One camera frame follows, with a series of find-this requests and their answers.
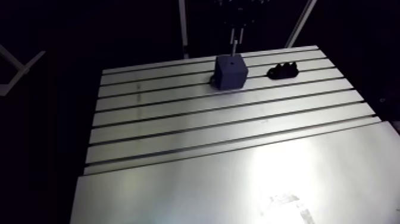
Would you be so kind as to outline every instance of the metal rod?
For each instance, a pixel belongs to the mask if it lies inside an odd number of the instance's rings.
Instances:
[[[186,49],[188,45],[188,31],[186,26],[186,6],[185,0],[179,0],[179,16],[180,16],[180,31],[182,35],[182,49]],[[187,52],[184,52],[184,57],[189,58]]]
[[[12,66],[14,66],[18,71],[22,71],[25,68],[25,66],[2,45],[0,45],[0,55],[4,57],[4,59],[6,59],[10,64],[12,64]]]
[[[233,41],[233,47],[232,47],[232,57],[235,56],[236,53],[236,45],[238,44],[238,40]]]
[[[233,44],[234,39],[235,39],[235,28],[232,28],[230,32],[230,44]]]
[[[243,42],[243,33],[245,32],[245,28],[242,27],[240,30],[240,38],[239,38],[239,44],[242,44]]]
[[[29,69],[36,63],[42,56],[45,54],[45,51],[39,52],[36,56],[34,56],[22,70],[18,71],[18,73],[11,79],[8,84],[0,85],[0,96],[4,97],[7,93],[14,87],[14,85],[26,74]]]
[[[315,6],[315,3],[317,3],[317,0],[308,0],[307,4],[304,7],[303,12],[300,15],[299,20],[296,23],[295,28],[293,29],[292,33],[289,36],[289,39],[286,42],[285,48],[293,47],[293,44],[295,44],[297,37],[299,36],[305,22],[308,19],[308,16],[310,16],[311,11]]]

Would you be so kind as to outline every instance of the metal table surface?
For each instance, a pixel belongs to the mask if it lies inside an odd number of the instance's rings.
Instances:
[[[71,223],[398,221],[399,137],[323,52],[242,56],[234,91],[215,57],[104,70]]]

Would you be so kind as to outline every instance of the cube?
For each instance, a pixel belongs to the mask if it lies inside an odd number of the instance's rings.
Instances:
[[[215,60],[213,85],[218,90],[240,89],[249,70],[240,54],[221,55]]]

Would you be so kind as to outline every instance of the dark background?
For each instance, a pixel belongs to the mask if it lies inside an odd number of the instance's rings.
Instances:
[[[213,1],[186,3],[189,55],[227,52],[230,30],[218,29]],[[283,48],[304,4],[271,0],[238,50]],[[400,118],[399,9],[394,0],[319,0],[295,44],[318,45],[385,120]],[[0,98],[6,217],[68,223],[101,70],[182,58],[178,1],[2,1],[0,31],[22,63],[46,50]],[[2,58],[0,72],[0,82],[14,72]]]

